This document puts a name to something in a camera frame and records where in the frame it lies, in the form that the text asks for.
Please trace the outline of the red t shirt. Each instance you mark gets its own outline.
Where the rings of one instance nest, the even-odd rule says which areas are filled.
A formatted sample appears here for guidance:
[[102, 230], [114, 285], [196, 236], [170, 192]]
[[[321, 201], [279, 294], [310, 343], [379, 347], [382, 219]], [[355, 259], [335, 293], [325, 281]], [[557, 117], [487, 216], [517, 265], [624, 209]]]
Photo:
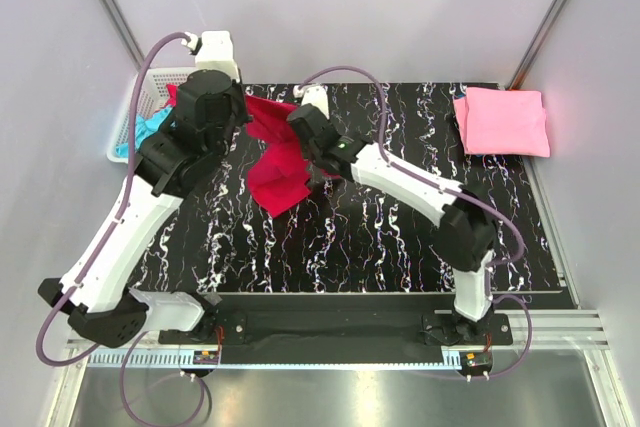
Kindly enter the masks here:
[[311, 193], [307, 186], [309, 162], [303, 158], [299, 140], [287, 123], [287, 117], [297, 106], [253, 95], [246, 95], [245, 100], [252, 116], [246, 126], [247, 134], [266, 145], [248, 172], [248, 190], [253, 200], [276, 218]]

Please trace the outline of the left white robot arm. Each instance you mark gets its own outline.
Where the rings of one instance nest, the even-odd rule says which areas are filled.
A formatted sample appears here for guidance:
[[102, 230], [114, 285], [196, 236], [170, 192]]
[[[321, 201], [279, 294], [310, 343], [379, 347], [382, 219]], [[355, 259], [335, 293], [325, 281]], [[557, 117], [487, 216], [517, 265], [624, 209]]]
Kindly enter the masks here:
[[196, 343], [215, 333], [214, 301], [197, 293], [145, 292], [127, 281], [156, 232], [228, 155], [250, 116], [238, 75], [192, 72], [161, 127], [129, 159], [112, 212], [77, 264], [38, 293], [66, 314], [80, 337], [121, 347], [146, 331], [182, 332]]

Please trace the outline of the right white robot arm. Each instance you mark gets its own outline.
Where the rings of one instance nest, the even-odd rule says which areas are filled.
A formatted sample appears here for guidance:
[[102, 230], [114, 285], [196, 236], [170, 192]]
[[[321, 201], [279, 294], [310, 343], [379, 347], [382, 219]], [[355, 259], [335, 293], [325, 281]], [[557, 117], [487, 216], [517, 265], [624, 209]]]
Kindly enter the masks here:
[[377, 189], [435, 226], [434, 251], [452, 268], [454, 277], [455, 334], [470, 344], [486, 336], [491, 304], [486, 274], [495, 257], [497, 227], [477, 204], [477, 196], [460, 183], [410, 164], [359, 134], [339, 134], [321, 109], [311, 104], [295, 108], [287, 123], [298, 138], [303, 157], [314, 166]]

